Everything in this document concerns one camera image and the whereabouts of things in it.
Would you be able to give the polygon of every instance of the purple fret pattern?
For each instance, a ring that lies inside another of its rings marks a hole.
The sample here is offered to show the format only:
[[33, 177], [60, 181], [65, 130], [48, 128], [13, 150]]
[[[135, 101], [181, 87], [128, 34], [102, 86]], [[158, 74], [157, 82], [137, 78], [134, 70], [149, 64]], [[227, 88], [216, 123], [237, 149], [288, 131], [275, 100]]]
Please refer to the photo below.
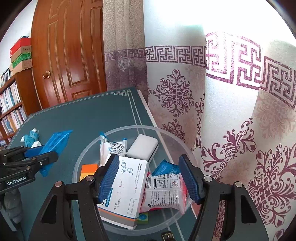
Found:
[[146, 47], [151, 63], [192, 64], [205, 68], [205, 46], [160, 45]]
[[260, 88], [271, 93], [295, 110], [296, 71], [264, 56], [263, 78]]
[[111, 52], [105, 52], [105, 61], [119, 60], [126, 58], [144, 58], [146, 56], [145, 49], [123, 49]]
[[227, 33], [206, 35], [206, 75], [210, 78], [258, 90], [261, 82], [259, 44]]

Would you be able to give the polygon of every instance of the blue glove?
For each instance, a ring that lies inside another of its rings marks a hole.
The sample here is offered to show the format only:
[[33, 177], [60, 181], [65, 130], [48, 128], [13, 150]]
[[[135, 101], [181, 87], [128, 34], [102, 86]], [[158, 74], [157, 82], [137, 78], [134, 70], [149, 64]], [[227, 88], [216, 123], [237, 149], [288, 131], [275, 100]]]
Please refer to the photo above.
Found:
[[25, 147], [31, 147], [35, 141], [38, 141], [39, 134], [37, 132], [30, 131], [30, 135], [25, 135]]

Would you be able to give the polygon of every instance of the cardboard box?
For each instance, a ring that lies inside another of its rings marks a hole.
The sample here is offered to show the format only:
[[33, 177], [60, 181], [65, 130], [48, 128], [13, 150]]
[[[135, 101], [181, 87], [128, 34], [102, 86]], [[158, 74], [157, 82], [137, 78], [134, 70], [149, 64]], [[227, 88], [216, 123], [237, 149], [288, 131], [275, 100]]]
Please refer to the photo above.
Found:
[[20, 56], [22, 53], [30, 53], [32, 52], [32, 46], [22, 46], [20, 47], [12, 56], [11, 56], [11, 62], [15, 61], [18, 56]]
[[21, 61], [32, 58], [31, 53], [22, 53], [18, 58], [12, 63], [12, 67], [16, 67]]
[[11, 57], [20, 47], [31, 45], [31, 38], [19, 39], [10, 49], [9, 57]]
[[119, 157], [119, 169], [107, 199], [97, 204], [101, 219], [127, 229], [135, 229], [142, 204], [148, 162]]
[[88, 175], [93, 175], [96, 172], [97, 169], [98, 169], [97, 164], [84, 164], [84, 165], [82, 165], [79, 181], [81, 181], [83, 178], [87, 177]]
[[13, 68], [11, 72], [11, 76], [14, 76], [15, 73], [21, 72], [22, 70], [32, 68], [32, 67], [33, 67], [32, 59], [23, 60], [16, 67]]

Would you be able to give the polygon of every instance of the blue gripper pad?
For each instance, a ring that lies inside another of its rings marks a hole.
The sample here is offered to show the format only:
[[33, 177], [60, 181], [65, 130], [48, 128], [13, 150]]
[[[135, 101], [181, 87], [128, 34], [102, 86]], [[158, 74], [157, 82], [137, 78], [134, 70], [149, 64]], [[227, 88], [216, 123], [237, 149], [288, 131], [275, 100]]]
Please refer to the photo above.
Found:
[[195, 203], [200, 204], [205, 197], [202, 184], [204, 175], [202, 171], [191, 164], [187, 155], [181, 155], [179, 157], [179, 169], [191, 199]]
[[103, 180], [100, 185], [100, 193], [98, 195], [99, 203], [102, 203], [105, 200], [110, 192], [114, 179], [116, 177], [117, 171], [119, 169], [119, 156], [115, 155], [111, 165], [109, 166]]
[[44, 145], [43, 146], [37, 146], [37, 147], [34, 147], [34, 148], [29, 148], [25, 152], [25, 157], [32, 158], [34, 156], [39, 155], [39, 153], [40, 153], [40, 151], [42, 150], [43, 147], [44, 147]]

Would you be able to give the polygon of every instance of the blue plastic bag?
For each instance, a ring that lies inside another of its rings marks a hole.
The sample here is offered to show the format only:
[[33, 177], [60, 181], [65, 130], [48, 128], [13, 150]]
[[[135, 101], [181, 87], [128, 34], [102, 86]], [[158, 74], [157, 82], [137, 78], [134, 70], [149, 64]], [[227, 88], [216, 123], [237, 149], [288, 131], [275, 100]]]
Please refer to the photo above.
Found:
[[179, 166], [172, 164], [170, 162], [167, 162], [165, 159], [158, 165], [158, 167], [154, 170], [152, 173], [152, 176], [159, 176], [163, 174], [169, 174], [169, 173], [174, 173], [174, 174], [179, 174]]
[[[54, 133], [46, 142], [39, 155], [50, 151], [55, 151], [60, 156], [68, 143], [68, 139], [72, 131], [73, 130]], [[48, 164], [40, 169], [40, 173], [43, 177], [46, 177], [48, 175], [48, 171], [52, 167], [52, 165], [53, 163]]]

